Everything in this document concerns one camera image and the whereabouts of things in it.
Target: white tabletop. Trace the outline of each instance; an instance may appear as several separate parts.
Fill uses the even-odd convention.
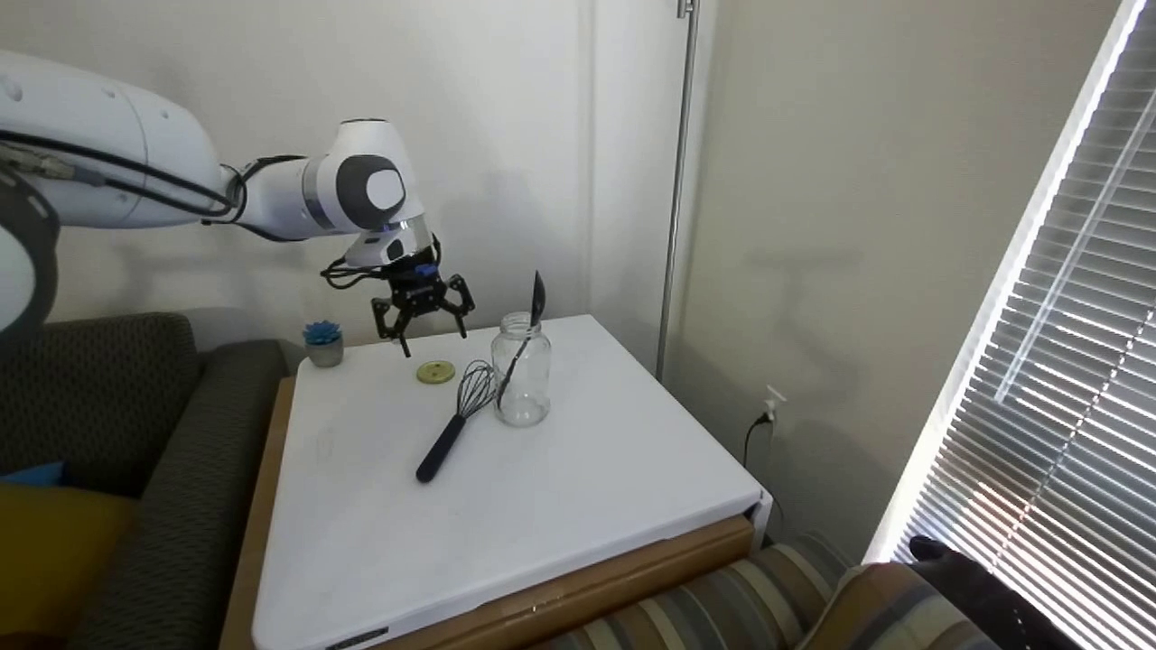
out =
[[[592,319],[544,321],[549,415],[508,429],[472,415],[435,484],[414,481],[454,407],[421,363],[466,368],[491,329],[351,348],[339,368],[296,374],[282,484],[260,575],[258,646],[466,613],[607,557],[763,511],[750,481]]]

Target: whisk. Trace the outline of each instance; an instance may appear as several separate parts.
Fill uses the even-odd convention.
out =
[[[466,364],[466,374],[460,378],[454,415],[448,418],[448,427],[442,429],[435,447],[425,452],[425,458],[414,472],[418,484],[429,484],[438,478],[443,457],[454,447],[460,433],[466,429],[466,418],[495,402],[498,382],[503,382],[503,377],[495,364],[488,364],[488,363]]]

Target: black whisk handle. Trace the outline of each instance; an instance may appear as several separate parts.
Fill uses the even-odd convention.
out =
[[[435,440],[435,447],[425,452],[421,465],[418,465],[418,484],[429,484],[443,463],[443,457],[454,447],[460,433],[466,429],[466,418],[454,415],[448,418],[448,427],[442,429],[442,436]]]

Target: couch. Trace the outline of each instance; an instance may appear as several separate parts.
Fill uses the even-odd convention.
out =
[[[135,502],[70,646],[217,646],[282,377],[277,343],[194,350],[179,316],[0,343],[0,472]]]
[[[808,545],[769,545],[628,602],[537,650],[990,650],[969,613],[905,564],[834,566]]]

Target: electrical outlet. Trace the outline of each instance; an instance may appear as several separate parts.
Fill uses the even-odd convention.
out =
[[[779,404],[787,404],[787,393],[765,382],[765,418],[775,418]]]

